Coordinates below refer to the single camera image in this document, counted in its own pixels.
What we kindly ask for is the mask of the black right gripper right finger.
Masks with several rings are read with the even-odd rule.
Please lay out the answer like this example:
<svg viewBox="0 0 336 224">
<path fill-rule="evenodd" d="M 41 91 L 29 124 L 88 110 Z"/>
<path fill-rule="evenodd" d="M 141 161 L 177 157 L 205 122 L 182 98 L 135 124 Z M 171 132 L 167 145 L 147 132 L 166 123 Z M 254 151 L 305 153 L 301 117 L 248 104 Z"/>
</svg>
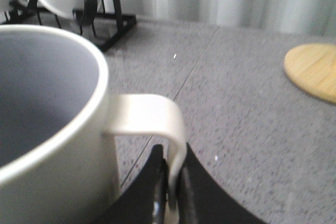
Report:
<svg viewBox="0 0 336 224">
<path fill-rule="evenodd" d="M 190 145 L 178 184 L 179 223 L 264 223 L 213 180 Z"/>
</svg>

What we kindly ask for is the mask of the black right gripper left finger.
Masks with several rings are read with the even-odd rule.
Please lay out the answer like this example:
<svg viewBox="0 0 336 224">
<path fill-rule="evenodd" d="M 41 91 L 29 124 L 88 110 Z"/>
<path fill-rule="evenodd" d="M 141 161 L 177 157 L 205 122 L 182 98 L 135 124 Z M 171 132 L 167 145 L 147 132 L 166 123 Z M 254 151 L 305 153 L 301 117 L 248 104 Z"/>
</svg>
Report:
<svg viewBox="0 0 336 224">
<path fill-rule="evenodd" d="M 167 164 L 157 144 L 128 189 L 93 223 L 164 223 L 166 191 Z"/>
</svg>

